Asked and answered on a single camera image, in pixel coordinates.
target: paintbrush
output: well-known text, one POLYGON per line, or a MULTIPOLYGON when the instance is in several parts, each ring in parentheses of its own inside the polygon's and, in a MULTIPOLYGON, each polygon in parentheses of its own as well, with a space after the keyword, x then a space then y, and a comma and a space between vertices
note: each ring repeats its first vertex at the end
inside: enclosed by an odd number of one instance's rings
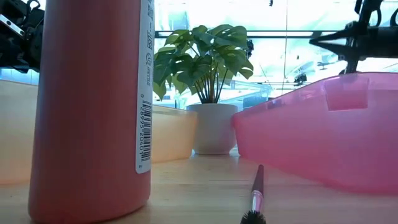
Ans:
POLYGON ((261 213, 262 201, 264 200, 264 166, 259 165, 256 178, 251 190, 251 210, 242 217, 241 224, 266 224, 266 218, 261 213))

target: pink plastic bin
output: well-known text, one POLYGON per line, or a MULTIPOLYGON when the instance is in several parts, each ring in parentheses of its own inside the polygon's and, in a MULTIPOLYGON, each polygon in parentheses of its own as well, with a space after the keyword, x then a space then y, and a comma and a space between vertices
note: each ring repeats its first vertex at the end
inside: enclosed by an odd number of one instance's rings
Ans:
POLYGON ((244 158, 339 189, 398 194, 398 73, 320 80, 233 124, 244 158))

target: potted plant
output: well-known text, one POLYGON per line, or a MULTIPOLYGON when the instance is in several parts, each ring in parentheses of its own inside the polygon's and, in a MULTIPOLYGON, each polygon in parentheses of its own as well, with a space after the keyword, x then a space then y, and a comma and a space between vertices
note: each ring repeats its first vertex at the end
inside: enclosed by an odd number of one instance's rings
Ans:
POLYGON ((220 25, 176 30, 155 54, 154 91, 160 99, 166 85, 173 84, 179 93, 189 88, 201 101, 187 108, 198 113, 197 154, 227 154, 236 144, 231 117, 238 107, 217 102, 224 85, 229 85, 234 76, 253 75, 248 60, 251 50, 243 26, 220 25))

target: bottle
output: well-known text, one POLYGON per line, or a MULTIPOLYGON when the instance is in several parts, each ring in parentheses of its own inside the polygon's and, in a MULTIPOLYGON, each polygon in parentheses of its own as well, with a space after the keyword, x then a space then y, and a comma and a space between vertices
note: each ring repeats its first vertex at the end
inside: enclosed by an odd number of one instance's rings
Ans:
POLYGON ((29 214, 89 223, 150 194, 153 0, 51 0, 44 22, 29 214))

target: barcode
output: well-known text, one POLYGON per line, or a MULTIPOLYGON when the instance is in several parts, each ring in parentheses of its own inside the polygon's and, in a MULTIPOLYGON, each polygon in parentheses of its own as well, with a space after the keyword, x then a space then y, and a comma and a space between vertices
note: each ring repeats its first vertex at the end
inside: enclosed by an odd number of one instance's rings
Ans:
POLYGON ((141 133, 140 133, 140 155, 141 162, 150 159, 150 139, 152 126, 152 103, 143 100, 141 108, 141 133))

